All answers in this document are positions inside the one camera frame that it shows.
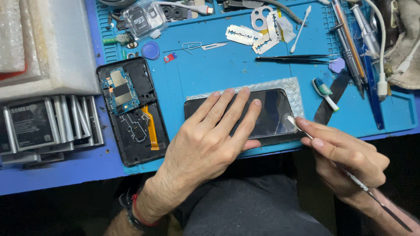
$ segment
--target red sticker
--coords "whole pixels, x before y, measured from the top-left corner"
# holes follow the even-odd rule
[[[165,62],[170,62],[170,61],[172,61],[175,58],[177,58],[176,54],[175,53],[171,53],[171,54],[167,55],[166,57],[164,57],[163,60]]]

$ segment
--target red string bracelet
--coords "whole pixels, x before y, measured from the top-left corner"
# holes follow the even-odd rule
[[[136,208],[136,200],[137,200],[137,195],[139,195],[139,193],[136,193],[136,194],[134,194],[132,197],[131,197],[131,199],[132,199],[132,201],[133,201],[133,208],[134,208],[134,212],[136,213],[136,218],[140,221],[140,223],[142,223],[143,225],[145,225],[145,226],[149,226],[149,227],[153,227],[153,226],[156,226],[157,224],[158,224],[158,222],[159,222],[159,220],[157,220],[156,222],[154,222],[154,223],[147,223],[147,222],[145,222],[143,219],[141,219],[140,218],[140,215],[139,215],[139,213],[137,212],[137,208]]]

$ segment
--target blue bottle cap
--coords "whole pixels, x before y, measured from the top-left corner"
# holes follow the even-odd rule
[[[159,46],[156,42],[150,41],[142,46],[142,55],[147,59],[156,60],[159,54]]]

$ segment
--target hand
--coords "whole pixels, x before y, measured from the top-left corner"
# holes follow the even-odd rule
[[[179,205],[200,184],[221,175],[242,151],[261,146],[258,140],[247,140],[261,111],[258,99],[251,102],[235,134],[229,136],[249,94],[246,87],[239,91],[222,118],[234,90],[227,89],[222,95],[214,92],[185,121],[169,144],[163,164],[141,192],[144,199],[149,199],[147,202],[159,202],[159,207],[164,209],[157,213],[149,206],[139,206],[143,212],[147,211],[142,216],[145,220],[153,222],[167,209]]]
[[[304,137],[301,141],[313,149],[316,171],[340,200],[354,203],[363,191],[333,161],[346,166],[367,187],[375,188],[385,183],[383,170],[388,166],[389,159],[376,152],[375,146],[336,128],[300,117],[296,118],[296,123],[314,137],[313,140]]]

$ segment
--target phone screen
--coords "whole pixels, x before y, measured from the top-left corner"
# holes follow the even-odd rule
[[[236,94],[234,95],[232,101],[228,104],[225,113],[227,110],[229,110],[235,98]],[[239,124],[244,119],[250,103],[256,98],[261,101],[261,113],[258,116],[254,130],[248,139],[261,139],[296,133],[297,129],[295,125],[287,119],[289,115],[292,117],[294,116],[290,108],[286,92],[282,89],[269,89],[251,92],[240,119],[230,132],[231,136],[235,133],[236,128],[238,128]],[[206,98],[200,98],[186,101],[184,103],[185,119],[188,119],[190,116],[192,116],[192,114],[194,114],[194,112],[205,100]]]

